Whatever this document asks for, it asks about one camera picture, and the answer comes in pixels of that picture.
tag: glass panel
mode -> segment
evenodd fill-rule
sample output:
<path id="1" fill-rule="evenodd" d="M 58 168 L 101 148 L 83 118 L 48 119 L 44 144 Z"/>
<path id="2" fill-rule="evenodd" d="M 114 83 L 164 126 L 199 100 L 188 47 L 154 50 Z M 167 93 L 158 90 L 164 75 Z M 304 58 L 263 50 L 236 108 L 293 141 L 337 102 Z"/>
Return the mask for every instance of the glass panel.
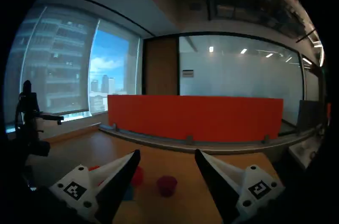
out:
<path id="1" fill-rule="evenodd" d="M 108 94 L 136 94 L 139 37 L 100 20 L 89 69 L 92 114 L 108 110 Z"/>
<path id="2" fill-rule="evenodd" d="M 297 53 L 234 36 L 190 36 L 179 41 L 181 95 L 282 98 L 283 119 L 297 123 L 303 98 Z M 193 77 L 183 77 L 183 70 L 193 70 Z"/>
<path id="3" fill-rule="evenodd" d="M 319 101 L 319 78 L 305 69 L 306 100 Z"/>

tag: table surface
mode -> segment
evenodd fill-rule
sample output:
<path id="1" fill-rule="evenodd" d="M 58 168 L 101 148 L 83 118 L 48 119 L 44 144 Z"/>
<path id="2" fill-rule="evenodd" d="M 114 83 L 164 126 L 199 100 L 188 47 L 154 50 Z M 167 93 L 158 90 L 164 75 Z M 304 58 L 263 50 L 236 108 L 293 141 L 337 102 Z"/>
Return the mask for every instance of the table surface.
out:
<path id="1" fill-rule="evenodd" d="M 144 182 L 134 189 L 133 201 L 121 203 L 113 223 L 222 223 L 193 154 L 142 146 L 93 132 L 52 144 L 48 158 L 30 158 L 30 164 L 37 183 L 50 186 L 79 164 L 104 165 L 135 149 L 141 152 L 139 166 L 144 170 Z M 215 157 L 242 169 L 256 164 L 279 179 L 263 153 Z M 156 186 L 163 175 L 174 176 L 178 181 L 170 198 L 161 197 Z"/>

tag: recessed light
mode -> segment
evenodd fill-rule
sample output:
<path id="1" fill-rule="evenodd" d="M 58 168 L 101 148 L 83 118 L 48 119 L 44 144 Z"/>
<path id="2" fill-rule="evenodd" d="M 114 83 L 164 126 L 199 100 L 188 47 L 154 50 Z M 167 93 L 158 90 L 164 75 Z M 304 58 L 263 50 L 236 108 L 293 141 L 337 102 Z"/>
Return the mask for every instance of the recessed light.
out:
<path id="1" fill-rule="evenodd" d="M 308 64 L 312 65 L 312 62 L 310 62 L 308 59 L 303 58 L 304 61 L 306 61 Z"/>

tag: wall sign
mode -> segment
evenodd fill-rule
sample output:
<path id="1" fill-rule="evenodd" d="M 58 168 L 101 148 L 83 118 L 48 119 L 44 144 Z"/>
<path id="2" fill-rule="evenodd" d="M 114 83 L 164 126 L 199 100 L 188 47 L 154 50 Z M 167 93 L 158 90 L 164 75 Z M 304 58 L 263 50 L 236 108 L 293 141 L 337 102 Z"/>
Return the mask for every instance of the wall sign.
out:
<path id="1" fill-rule="evenodd" d="M 194 77 L 194 70 L 183 70 L 183 77 Z"/>

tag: orange partition panel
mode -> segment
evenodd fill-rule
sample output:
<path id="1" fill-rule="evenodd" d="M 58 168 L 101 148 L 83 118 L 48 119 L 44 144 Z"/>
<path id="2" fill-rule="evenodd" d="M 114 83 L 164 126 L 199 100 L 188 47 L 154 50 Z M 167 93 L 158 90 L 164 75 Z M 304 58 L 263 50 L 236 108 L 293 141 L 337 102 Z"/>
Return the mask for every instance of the orange partition panel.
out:
<path id="1" fill-rule="evenodd" d="M 109 95 L 108 121 L 120 129 L 195 141 L 261 141 L 280 130 L 283 100 L 274 98 Z"/>

